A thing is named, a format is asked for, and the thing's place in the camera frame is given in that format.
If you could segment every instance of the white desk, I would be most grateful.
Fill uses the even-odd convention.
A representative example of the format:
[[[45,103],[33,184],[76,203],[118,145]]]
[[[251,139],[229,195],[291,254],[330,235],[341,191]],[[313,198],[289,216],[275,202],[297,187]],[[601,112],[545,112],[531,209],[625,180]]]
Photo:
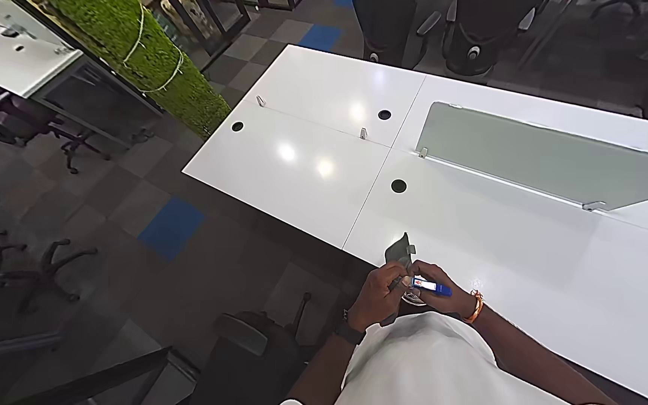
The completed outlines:
[[[82,51],[64,51],[53,43],[26,35],[15,38],[0,35],[0,87],[20,97],[29,97],[51,78],[71,65]]]
[[[184,172],[376,265],[407,231],[416,258],[440,264],[464,288],[479,288],[493,308],[554,352],[648,397],[648,230],[413,152],[433,101],[647,150],[648,122],[426,76],[423,84],[392,85],[397,94],[416,94],[410,105],[391,108],[392,117],[405,116],[395,141],[365,141],[345,128],[351,122],[339,121],[343,113],[326,113],[356,91],[330,82],[350,69],[373,74],[381,66],[291,45],[279,59],[296,60],[297,71],[277,60]],[[301,73],[323,75],[317,66],[326,59],[335,62],[325,76]],[[297,86],[273,79],[291,77]],[[318,93],[303,97],[299,89]],[[289,109],[270,104],[289,93]],[[379,99],[395,97],[385,88],[368,94],[361,92],[362,103],[377,108]],[[257,95],[265,107],[257,106]],[[232,132],[237,120],[252,132]],[[276,149],[282,139],[302,164],[284,163],[292,153]],[[319,151],[345,168],[336,184],[313,170]],[[407,182],[405,192],[393,193],[395,179]]]
[[[338,248],[389,152],[246,100],[215,134],[184,173]]]
[[[391,146],[424,73],[372,65],[331,53],[286,47],[244,96],[266,107]],[[379,112],[391,117],[382,120]]]

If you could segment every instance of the orange bracelet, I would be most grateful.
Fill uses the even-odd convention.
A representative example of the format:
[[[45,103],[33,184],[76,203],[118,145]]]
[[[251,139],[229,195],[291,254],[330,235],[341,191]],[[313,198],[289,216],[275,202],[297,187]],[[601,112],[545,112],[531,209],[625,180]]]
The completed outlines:
[[[479,316],[479,313],[482,312],[482,308],[484,308],[484,297],[482,297],[481,292],[478,290],[472,290],[471,294],[476,297],[477,299],[477,306],[474,308],[474,313],[472,316],[469,318],[464,318],[463,321],[468,323],[468,324],[473,324],[474,321],[477,320],[477,317]]]

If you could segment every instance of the blue carpet tile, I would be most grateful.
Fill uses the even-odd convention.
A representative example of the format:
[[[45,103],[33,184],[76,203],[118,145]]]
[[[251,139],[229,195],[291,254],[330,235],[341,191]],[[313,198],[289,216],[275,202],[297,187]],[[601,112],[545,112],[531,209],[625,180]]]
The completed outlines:
[[[173,197],[149,222],[138,239],[171,262],[204,220],[191,204]]]
[[[299,45],[319,51],[330,51],[341,36],[341,29],[314,24],[307,34],[299,41]]]

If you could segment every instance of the black wristwatch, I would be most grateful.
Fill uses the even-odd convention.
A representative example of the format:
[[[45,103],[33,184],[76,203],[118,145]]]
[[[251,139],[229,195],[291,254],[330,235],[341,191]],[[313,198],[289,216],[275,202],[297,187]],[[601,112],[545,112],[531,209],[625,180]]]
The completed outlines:
[[[344,310],[344,317],[339,321],[334,329],[334,334],[344,338],[352,345],[358,345],[365,339],[366,331],[360,332],[349,326],[347,322],[347,310]]]

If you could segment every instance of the person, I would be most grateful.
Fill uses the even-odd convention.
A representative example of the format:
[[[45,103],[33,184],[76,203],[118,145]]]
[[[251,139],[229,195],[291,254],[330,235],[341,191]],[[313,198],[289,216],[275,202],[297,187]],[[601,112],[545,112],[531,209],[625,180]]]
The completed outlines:
[[[450,287],[451,297],[412,289],[437,312],[381,327],[409,290],[404,276],[412,275]],[[390,290],[397,278],[403,281]],[[435,264],[417,260],[406,270],[390,262],[371,271],[345,318],[282,405],[617,405]]]

